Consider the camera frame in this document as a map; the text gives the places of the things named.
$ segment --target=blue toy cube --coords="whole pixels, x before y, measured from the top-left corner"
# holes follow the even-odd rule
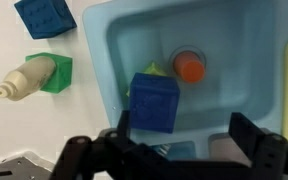
[[[65,0],[22,0],[15,8],[33,39],[51,38],[76,27]]]
[[[172,133],[179,96],[174,78],[136,73],[131,83],[131,127]]]

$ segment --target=toy sink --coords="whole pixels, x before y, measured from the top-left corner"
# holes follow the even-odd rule
[[[132,129],[134,141],[190,141],[204,158],[208,137],[227,131],[232,112],[281,133],[288,0],[115,0],[89,7],[83,21],[112,127],[128,109],[125,94],[136,72],[154,61],[176,77],[171,56],[179,48],[206,57],[202,81],[176,77],[174,133]]]

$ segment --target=plastic bottle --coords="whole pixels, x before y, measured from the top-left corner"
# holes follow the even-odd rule
[[[23,99],[43,87],[55,68],[55,62],[49,57],[40,56],[27,61],[6,75],[0,85],[0,97],[13,101]]]

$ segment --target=orange lid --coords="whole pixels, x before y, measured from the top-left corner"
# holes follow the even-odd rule
[[[195,83],[204,78],[204,65],[201,63],[199,57],[191,51],[178,54],[175,57],[173,65],[177,75],[185,82]]]

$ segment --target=white surface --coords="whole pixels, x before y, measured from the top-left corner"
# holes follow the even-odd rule
[[[109,127],[82,24],[83,10],[105,0],[67,0],[78,28],[49,40],[33,40],[18,16],[17,0],[0,0],[0,83],[25,56],[51,52],[73,57],[70,88],[37,92],[19,102],[0,99],[0,160],[25,150],[55,162],[66,140],[95,138]]]

